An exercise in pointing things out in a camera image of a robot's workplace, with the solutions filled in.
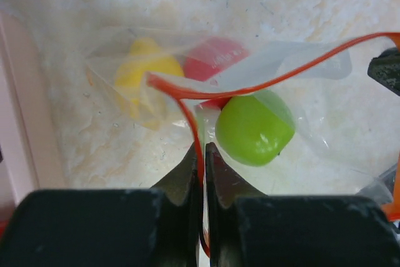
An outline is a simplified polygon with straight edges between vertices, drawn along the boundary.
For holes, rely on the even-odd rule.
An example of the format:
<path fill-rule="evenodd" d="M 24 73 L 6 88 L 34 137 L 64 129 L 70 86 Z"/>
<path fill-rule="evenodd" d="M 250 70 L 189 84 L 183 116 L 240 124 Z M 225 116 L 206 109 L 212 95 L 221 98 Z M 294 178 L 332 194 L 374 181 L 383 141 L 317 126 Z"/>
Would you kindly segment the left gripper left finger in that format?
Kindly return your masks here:
<path fill-rule="evenodd" d="M 197 266 L 197 157 L 146 189 L 42 189 L 1 236 L 2 266 Z"/>

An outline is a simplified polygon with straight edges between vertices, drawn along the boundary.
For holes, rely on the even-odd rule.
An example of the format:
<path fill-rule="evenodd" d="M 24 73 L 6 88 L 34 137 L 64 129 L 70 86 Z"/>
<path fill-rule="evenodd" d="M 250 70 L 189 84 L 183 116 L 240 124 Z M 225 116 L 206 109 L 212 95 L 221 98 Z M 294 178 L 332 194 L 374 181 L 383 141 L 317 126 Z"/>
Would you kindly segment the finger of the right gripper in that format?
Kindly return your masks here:
<path fill-rule="evenodd" d="M 369 63 L 367 75 L 393 92 L 400 95 L 400 61 L 399 50 L 389 48 Z"/>

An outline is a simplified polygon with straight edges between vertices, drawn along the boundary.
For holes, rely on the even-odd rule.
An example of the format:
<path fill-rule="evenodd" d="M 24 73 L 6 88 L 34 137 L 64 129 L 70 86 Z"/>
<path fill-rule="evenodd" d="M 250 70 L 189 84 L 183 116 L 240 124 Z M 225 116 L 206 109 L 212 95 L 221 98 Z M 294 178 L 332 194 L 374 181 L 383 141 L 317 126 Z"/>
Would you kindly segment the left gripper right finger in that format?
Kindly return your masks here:
<path fill-rule="evenodd" d="M 211 266 L 398 266 L 393 227 L 363 196 L 268 196 L 206 146 Z"/>

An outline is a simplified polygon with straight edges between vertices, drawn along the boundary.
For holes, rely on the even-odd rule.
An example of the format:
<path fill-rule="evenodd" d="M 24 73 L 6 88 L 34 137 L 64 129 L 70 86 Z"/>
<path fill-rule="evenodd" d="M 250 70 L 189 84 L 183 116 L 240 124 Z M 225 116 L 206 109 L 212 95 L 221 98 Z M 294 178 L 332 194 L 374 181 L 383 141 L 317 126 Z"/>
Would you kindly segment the light green apple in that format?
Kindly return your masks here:
<path fill-rule="evenodd" d="M 270 90 L 231 98 L 215 125 L 220 147 L 232 159 L 248 166 L 270 163 L 294 133 L 289 108 Z"/>

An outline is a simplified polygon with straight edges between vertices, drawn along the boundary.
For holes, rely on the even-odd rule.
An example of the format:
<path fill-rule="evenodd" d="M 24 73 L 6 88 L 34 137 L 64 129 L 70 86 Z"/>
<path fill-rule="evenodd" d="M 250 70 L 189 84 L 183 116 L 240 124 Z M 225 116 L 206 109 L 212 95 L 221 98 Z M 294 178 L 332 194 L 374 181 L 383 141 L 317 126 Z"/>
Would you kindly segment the clear zip top bag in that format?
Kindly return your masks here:
<path fill-rule="evenodd" d="M 114 77 L 131 44 L 152 38 L 182 69 L 188 52 L 215 36 L 148 28 L 107 27 L 88 37 L 82 55 L 94 83 L 116 103 Z M 392 225 L 399 218 L 399 186 L 388 188 L 381 173 L 399 164 L 399 95 L 367 74 L 371 60 L 399 50 L 396 32 L 372 33 L 346 42 L 276 41 L 207 81 L 147 72 L 142 94 L 159 95 L 166 114 L 158 129 L 188 143 L 197 157 L 199 250 L 210 260 L 206 146 L 268 196 L 363 196 Z M 289 108 L 295 125 L 290 142 L 270 163 L 248 166 L 232 159 L 215 136 L 227 102 L 270 90 Z"/>

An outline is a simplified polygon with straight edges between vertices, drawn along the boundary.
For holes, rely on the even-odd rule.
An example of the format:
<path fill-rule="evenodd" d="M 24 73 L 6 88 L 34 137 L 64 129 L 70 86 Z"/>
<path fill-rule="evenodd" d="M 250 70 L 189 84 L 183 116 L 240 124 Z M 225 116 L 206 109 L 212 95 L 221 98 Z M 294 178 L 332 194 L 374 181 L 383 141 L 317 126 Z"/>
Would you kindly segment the yellow lemon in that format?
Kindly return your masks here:
<path fill-rule="evenodd" d="M 166 114 L 166 102 L 163 97 L 143 95 L 147 72 L 184 76 L 177 59 L 166 54 L 152 38 L 138 38 L 130 47 L 127 60 L 117 69 L 114 77 L 116 103 L 119 109 L 135 122 L 149 129 L 158 129 L 160 119 Z"/>

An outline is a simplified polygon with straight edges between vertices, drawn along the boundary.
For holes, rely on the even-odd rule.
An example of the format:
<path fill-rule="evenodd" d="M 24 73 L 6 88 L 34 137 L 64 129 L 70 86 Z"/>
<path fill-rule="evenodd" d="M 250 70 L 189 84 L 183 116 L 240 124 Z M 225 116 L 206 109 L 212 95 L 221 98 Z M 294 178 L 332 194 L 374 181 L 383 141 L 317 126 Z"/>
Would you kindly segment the red yellow apple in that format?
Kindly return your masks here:
<path fill-rule="evenodd" d="M 241 43 L 211 37 L 188 52 L 182 70 L 186 78 L 204 82 L 248 56 Z"/>

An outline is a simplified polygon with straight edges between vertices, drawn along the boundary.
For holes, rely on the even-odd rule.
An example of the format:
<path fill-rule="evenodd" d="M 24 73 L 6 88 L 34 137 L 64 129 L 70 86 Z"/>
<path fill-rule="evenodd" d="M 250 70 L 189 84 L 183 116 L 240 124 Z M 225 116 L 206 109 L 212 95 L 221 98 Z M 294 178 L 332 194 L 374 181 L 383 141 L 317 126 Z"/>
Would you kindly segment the pink plastic bin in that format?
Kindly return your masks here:
<path fill-rule="evenodd" d="M 1 230 L 31 191 L 66 187 L 39 51 L 1 13 Z"/>

